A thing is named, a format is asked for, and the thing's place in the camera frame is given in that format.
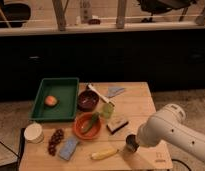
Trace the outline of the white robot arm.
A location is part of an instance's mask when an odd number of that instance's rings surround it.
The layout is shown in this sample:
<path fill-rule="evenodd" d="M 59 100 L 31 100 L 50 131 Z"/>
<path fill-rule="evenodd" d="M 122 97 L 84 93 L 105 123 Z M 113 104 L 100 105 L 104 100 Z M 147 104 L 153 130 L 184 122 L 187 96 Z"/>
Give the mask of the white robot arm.
<path fill-rule="evenodd" d="M 205 163 L 205 135 L 184 126 L 185 119 L 179 105 L 167 104 L 138 128 L 136 142 L 142 147 L 155 147 L 164 140 Z"/>

